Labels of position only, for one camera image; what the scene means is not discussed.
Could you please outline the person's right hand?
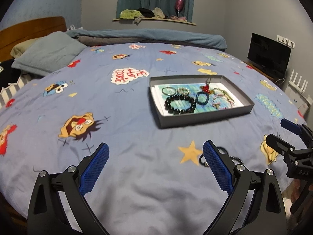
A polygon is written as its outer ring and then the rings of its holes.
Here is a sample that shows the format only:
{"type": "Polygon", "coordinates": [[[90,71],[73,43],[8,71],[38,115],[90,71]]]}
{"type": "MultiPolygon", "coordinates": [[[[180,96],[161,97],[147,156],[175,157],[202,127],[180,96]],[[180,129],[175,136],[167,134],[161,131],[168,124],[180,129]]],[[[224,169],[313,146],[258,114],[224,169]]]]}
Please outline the person's right hand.
{"type": "Polygon", "coordinates": [[[291,201],[294,203],[300,196],[300,187],[301,187],[301,180],[299,179],[294,179],[293,180],[293,189],[291,193],[291,201]]]}

